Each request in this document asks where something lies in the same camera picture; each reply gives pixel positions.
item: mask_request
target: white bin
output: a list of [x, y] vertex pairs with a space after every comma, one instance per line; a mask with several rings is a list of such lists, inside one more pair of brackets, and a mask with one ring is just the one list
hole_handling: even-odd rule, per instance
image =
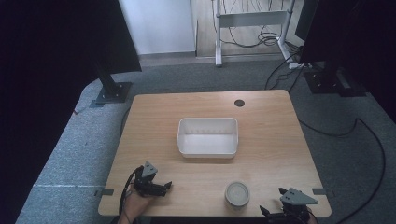
[[231, 118], [182, 119], [177, 146], [185, 158], [233, 158], [238, 147], [238, 122]]

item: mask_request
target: table top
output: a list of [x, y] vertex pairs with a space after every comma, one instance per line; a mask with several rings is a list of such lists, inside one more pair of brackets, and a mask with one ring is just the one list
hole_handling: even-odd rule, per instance
[[[236, 106], [236, 100], [245, 105]], [[186, 159], [177, 147], [178, 124], [184, 118], [234, 118], [239, 142], [232, 159]], [[138, 95], [120, 140], [106, 182], [114, 189], [103, 195], [99, 213], [118, 214], [120, 195], [131, 172], [145, 161], [158, 173], [153, 182], [173, 182], [165, 197], [157, 198], [146, 216], [262, 217], [259, 205], [282, 212], [278, 188], [294, 188], [318, 200], [308, 205], [317, 217], [331, 208], [286, 91], [223, 91]], [[250, 190], [244, 209], [226, 205], [224, 192], [233, 181]]]

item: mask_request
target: wire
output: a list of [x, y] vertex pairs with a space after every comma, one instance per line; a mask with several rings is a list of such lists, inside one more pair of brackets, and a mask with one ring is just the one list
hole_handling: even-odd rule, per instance
[[312, 215], [312, 217], [314, 218], [314, 220], [317, 222], [317, 224], [319, 224], [317, 217], [315, 217], [315, 215], [311, 212], [311, 211], [307, 211], [309, 214]]
[[[214, 9], [214, 3], [213, 3], [213, 1], [214, 1], [214, 0], [212, 0], [212, 21], [213, 21], [213, 27], [214, 27], [214, 29], [215, 29], [215, 32], [217, 33], [218, 30], [217, 30], [216, 24], [215, 24], [215, 9]], [[225, 7], [225, 2], [224, 2], [224, 0], [222, 1], [222, 5], [223, 5], [224, 13], [227, 14], [227, 9], [226, 9], [226, 7]], [[261, 44], [264, 44], [264, 45], [266, 45], [266, 46], [273, 46], [273, 45], [275, 45], [275, 44], [277, 43], [277, 40], [278, 40], [278, 38], [280, 37], [280, 35], [279, 35], [279, 34], [276, 34], [276, 33], [273, 33], [273, 32], [263, 32], [263, 29], [264, 29], [265, 27], [266, 27], [266, 26], [263, 26], [263, 27], [262, 27], [262, 29], [261, 29], [261, 31], [260, 31], [258, 37], [257, 37], [257, 38], [259, 39], [259, 42], [256, 43], [256, 44], [253, 44], [253, 45], [243, 45], [243, 44], [239, 44], [239, 43], [235, 40], [235, 38], [233, 37], [233, 32], [231, 31], [231, 30], [232, 30], [231, 27], [228, 27], [228, 30], [229, 30], [229, 32], [230, 32], [231, 38], [233, 39], [233, 42], [231, 42], [231, 41], [224, 41], [224, 40], [222, 40], [222, 39], [221, 39], [220, 41], [221, 41], [222, 43], [224, 43], [224, 44], [233, 44], [233, 45], [236, 45], [236, 46], [241, 47], [241, 48], [255, 48], [255, 47], [257, 47], [257, 46], [259, 46], [259, 45], [261, 45]]]
[[125, 119], [126, 119], [126, 115], [128, 114], [128, 112], [131, 110], [131, 107], [129, 107], [126, 111], [125, 111], [125, 113], [124, 113], [124, 115], [122, 116], [122, 120], [121, 120], [121, 126], [120, 126], [120, 135], [122, 135], [122, 131], [123, 131], [123, 128], [124, 128], [124, 125], [125, 125]]
[[279, 75], [277, 77], [277, 79], [276, 79], [276, 84], [273, 87], [271, 87], [269, 90], [273, 90], [277, 86], [277, 84], [279, 84], [279, 81], [283, 81], [283, 80], [289, 79], [289, 76], [292, 73], [294, 73], [298, 68], [300, 68], [300, 67], [296, 67], [296, 68], [291, 69], [291, 71], [289, 71], [287, 74]]
[[302, 122], [300, 119], [299, 119], [299, 121], [300, 121], [300, 123], [302, 123], [304, 126], [306, 126], [307, 128], [309, 128], [309, 129], [311, 129], [311, 130], [313, 130], [313, 131], [315, 131], [315, 132], [317, 132], [317, 133], [321, 133], [321, 134], [328, 135], [328, 136], [332, 136], [332, 137], [343, 137], [343, 136], [346, 136], [346, 135], [352, 133], [352, 132], [355, 130], [355, 128], [356, 128], [356, 126], [357, 126], [357, 124], [358, 124], [358, 121], [359, 121], [359, 122], [362, 123], [362, 124], [366, 127], [366, 129], [373, 135], [373, 137], [375, 138], [375, 141], [378, 143], [378, 145], [379, 145], [379, 147], [380, 147], [380, 149], [381, 149], [381, 159], [382, 159], [381, 176], [380, 176], [380, 178], [379, 178], [379, 180], [378, 180], [378, 183], [377, 183], [376, 186], [375, 186], [375, 189], [373, 190], [372, 194], [370, 195], [370, 197], [367, 199], [366, 202], [364, 202], [361, 206], [359, 206], [357, 209], [355, 209], [355, 211], [353, 211], [352, 213], [350, 213], [350, 214], [347, 215], [346, 217], [343, 217], [340, 221], [337, 222], [337, 224], [343, 223], [343, 222], [345, 222], [347, 219], [349, 219], [349, 218], [353, 217], [354, 215], [356, 215], [361, 209], [363, 209], [363, 208], [374, 198], [374, 196], [375, 196], [376, 193], [378, 192], [379, 188], [381, 187], [381, 184], [382, 184], [382, 181], [383, 181], [384, 175], [385, 175], [385, 170], [386, 170], [386, 167], [387, 167], [387, 160], [386, 160], [386, 155], [385, 155], [385, 149], [384, 149], [384, 147], [382, 146], [382, 143], [381, 143], [381, 141], [379, 140], [378, 136], [376, 136], [375, 132], [374, 132], [363, 120], [361, 120], [361, 119], [355, 119], [355, 123], [354, 123], [353, 127], [352, 127], [347, 133], [341, 133], [341, 134], [325, 133], [325, 132], [322, 132], [322, 131], [320, 131], [320, 130], [318, 130], [318, 129], [315, 129], [315, 128], [312, 128], [312, 127], [308, 126], [306, 123]]
[[267, 90], [268, 82], [269, 82], [269, 80], [271, 79], [271, 77], [274, 75], [274, 73], [275, 73], [285, 62], [287, 62], [288, 59], [290, 59], [290, 58], [291, 58], [292, 56], [294, 56], [294, 55], [296, 55], [296, 53], [291, 54], [291, 55], [289, 56], [289, 58], [287, 58], [285, 61], [283, 61], [283, 63], [280, 64], [280, 65], [270, 74], [270, 76], [267, 78], [267, 81], [265, 82], [265, 85], [264, 85], [264, 89], [265, 89], [265, 90]]
[[128, 189], [128, 186], [130, 186], [132, 183], [132, 178], [134, 177], [134, 174], [136, 173], [136, 170], [134, 170], [131, 175], [128, 177], [128, 180], [125, 183], [125, 187], [122, 190], [122, 194], [121, 194], [121, 198], [120, 198], [120, 206], [119, 206], [119, 215], [121, 215], [122, 211], [123, 211], [123, 203], [124, 203], [124, 198], [125, 198], [125, 193], [126, 190]]
[[296, 79], [294, 79], [293, 84], [291, 84], [291, 87], [290, 87], [290, 89], [288, 90], [288, 93], [291, 92], [291, 90], [293, 89], [294, 85], [297, 83], [297, 79], [299, 78], [300, 74], [303, 72], [304, 68], [305, 68], [305, 64], [304, 64], [303, 67], [301, 68], [301, 70], [300, 70], [300, 72], [298, 73]]

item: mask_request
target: white wall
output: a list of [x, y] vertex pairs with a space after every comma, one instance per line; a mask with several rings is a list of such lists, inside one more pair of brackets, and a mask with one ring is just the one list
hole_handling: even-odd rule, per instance
[[190, 0], [119, 0], [137, 54], [195, 51]]

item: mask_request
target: hole in table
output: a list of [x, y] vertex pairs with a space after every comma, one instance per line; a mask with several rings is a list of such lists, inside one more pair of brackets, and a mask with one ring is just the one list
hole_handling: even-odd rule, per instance
[[234, 104], [235, 104], [236, 106], [238, 106], [238, 107], [242, 107], [242, 106], [245, 105], [245, 101], [243, 101], [243, 100], [236, 100], [236, 101], [234, 102]]

